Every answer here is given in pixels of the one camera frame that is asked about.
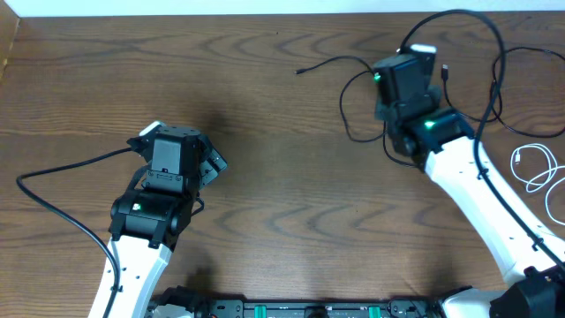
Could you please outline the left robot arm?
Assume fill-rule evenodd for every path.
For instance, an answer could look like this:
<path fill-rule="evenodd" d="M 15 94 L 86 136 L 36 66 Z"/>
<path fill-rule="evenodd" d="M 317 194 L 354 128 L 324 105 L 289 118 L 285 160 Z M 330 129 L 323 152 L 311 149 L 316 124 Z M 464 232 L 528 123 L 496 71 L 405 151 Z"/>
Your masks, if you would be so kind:
<path fill-rule="evenodd" d="M 110 210 L 111 257 L 89 312 L 92 317 L 141 317 L 169 264 L 181 232 L 201 203 L 200 191 L 227 163 L 195 128 L 155 121 L 128 140 L 146 165 Z"/>

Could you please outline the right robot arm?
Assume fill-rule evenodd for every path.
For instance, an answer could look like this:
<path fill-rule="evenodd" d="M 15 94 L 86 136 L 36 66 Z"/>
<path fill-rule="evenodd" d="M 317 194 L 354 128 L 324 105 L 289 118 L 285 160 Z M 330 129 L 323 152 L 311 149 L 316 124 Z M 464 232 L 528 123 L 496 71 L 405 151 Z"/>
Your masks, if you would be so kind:
<path fill-rule="evenodd" d="M 394 149 L 442 188 L 485 242 L 506 291 L 468 288 L 439 300 L 445 317 L 562 317 L 564 241 L 496 170 L 472 128 L 440 107 L 433 52 L 407 49 L 373 65 L 379 117 Z"/>

